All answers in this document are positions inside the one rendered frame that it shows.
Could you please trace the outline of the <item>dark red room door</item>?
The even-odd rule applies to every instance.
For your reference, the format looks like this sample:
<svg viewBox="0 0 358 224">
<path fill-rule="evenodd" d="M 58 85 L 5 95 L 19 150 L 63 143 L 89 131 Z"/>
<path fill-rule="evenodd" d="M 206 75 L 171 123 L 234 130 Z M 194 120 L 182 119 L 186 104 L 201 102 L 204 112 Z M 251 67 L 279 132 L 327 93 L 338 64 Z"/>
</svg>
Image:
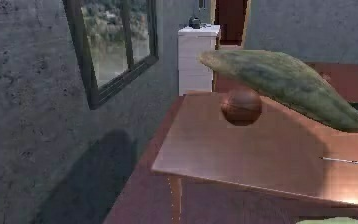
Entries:
<svg viewBox="0 0 358 224">
<path fill-rule="evenodd" d="M 240 45 L 248 0 L 216 0 L 215 24 L 221 26 L 222 45 Z"/>
</svg>

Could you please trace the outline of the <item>dark framed window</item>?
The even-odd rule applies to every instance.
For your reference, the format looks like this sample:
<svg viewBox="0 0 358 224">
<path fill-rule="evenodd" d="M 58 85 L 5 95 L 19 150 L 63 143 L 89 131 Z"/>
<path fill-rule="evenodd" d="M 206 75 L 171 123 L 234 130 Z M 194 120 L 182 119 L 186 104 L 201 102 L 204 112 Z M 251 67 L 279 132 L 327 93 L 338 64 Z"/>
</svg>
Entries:
<svg viewBox="0 0 358 224">
<path fill-rule="evenodd" d="M 159 59 L 156 0 L 62 0 L 89 108 Z"/>
</svg>

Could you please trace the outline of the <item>thin silver pen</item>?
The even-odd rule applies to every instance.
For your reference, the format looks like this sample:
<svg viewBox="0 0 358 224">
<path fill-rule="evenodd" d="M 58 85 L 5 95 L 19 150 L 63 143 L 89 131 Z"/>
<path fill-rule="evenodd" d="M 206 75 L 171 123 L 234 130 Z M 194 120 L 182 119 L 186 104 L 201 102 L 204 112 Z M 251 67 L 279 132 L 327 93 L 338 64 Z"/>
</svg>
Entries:
<svg viewBox="0 0 358 224">
<path fill-rule="evenodd" d="M 346 160 L 346 159 L 330 158 L 330 157 L 319 157 L 319 158 L 324 160 L 324 161 L 342 162 L 342 163 L 349 163 L 349 164 L 358 165 L 358 161 L 356 161 L 356 160 Z"/>
</svg>

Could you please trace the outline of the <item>brown wooden table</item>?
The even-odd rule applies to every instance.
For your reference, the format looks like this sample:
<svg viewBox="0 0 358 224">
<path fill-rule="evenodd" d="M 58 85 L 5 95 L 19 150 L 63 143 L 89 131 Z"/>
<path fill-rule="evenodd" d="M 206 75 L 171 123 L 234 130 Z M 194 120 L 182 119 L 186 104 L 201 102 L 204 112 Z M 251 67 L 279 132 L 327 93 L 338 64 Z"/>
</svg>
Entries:
<svg viewBox="0 0 358 224">
<path fill-rule="evenodd" d="M 292 202 L 312 203 L 324 216 L 358 216 L 358 133 L 334 130 L 269 98 L 249 126 L 234 126 L 218 93 L 184 97 L 153 171 L 181 181 L 221 183 Z"/>
</svg>

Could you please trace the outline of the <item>brown basketball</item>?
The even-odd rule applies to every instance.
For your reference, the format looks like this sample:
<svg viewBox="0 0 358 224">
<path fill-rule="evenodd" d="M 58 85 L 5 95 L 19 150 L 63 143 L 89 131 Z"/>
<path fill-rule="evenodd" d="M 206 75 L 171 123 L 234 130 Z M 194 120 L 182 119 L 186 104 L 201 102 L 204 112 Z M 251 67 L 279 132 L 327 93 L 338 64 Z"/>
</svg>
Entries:
<svg viewBox="0 0 358 224">
<path fill-rule="evenodd" d="M 247 126 L 257 121 L 262 113 L 262 101 L 258 93 L 249 89 L 234 89 L 221 100 L 224 118 L 235 126 Z"/>
</svg>

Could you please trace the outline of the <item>white chest of drawers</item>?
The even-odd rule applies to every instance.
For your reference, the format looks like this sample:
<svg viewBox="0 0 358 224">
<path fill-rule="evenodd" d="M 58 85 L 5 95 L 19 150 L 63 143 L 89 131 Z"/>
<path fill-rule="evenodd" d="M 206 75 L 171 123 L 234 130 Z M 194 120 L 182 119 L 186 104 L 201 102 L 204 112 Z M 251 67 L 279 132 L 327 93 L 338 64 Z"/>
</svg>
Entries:
<svg viewBox="0 0 358 224">
<path fill-rule="evenodd" d="M 199 29 L 185 27 L 178 31 L 179 95 L 190 91 L 212 91 L 213 71 L 200 63 L 198 56 L 216 48 L 219 33 L 219 25 Z"/>
</svg>

